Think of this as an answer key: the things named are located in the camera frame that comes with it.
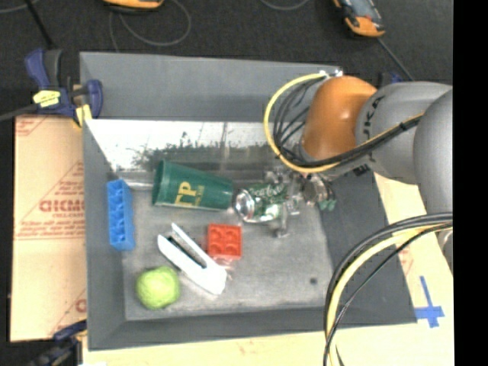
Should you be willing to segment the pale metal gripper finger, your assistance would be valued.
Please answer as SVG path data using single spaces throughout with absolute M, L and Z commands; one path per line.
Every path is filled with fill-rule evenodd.
M 287 185 L 290 183 L 290 173 L 283 170 L 264 171 L 264 182 L 271 185 Z
M 275 238 L 284 238 L 289 236 L 289 219 L 292 216 L 296 216 L 300 213 L 298 203 L 296 201 L 287 201 L 281 205 L 280 213 L 278 216 L 278 224 L 274 229 L 273 236 Z

